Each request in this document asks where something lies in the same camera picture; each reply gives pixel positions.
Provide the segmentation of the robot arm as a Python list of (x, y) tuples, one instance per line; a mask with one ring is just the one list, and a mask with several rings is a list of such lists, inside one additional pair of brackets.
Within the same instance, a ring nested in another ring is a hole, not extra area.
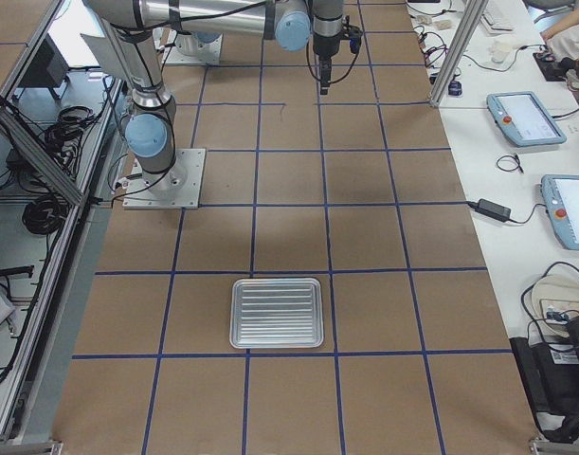
[(141, 167), (142, 191), (172, 195), (187, 172), (175, 142), (176, 100), (164, 71), (173, 52), (190, 64), (215, 65), (221, 46), (244, 47), (262, 64), (271, 41), (286, 52), (311, 46), (319, 60), (321, 91), (335, 84), (333, 58), (350, 38), (341, 1), (88, 1), (86, 8), (105, 27), (110, 50), (96, 56), (117, 59), (136, 109), (126, 137)]

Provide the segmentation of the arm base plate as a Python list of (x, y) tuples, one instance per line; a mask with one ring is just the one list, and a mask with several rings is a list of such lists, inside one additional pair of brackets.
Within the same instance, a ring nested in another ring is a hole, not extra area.
[(194, 32), (169, 36), (163, 57), (165, 65), (203, 66), (218, 65), (222, 50), (222, 34)]
[(158, 181), (135, 158), (123, 188), (125, 209), (197, 209), (206, 162), (205, 149), (177, 149), (174, 166)]

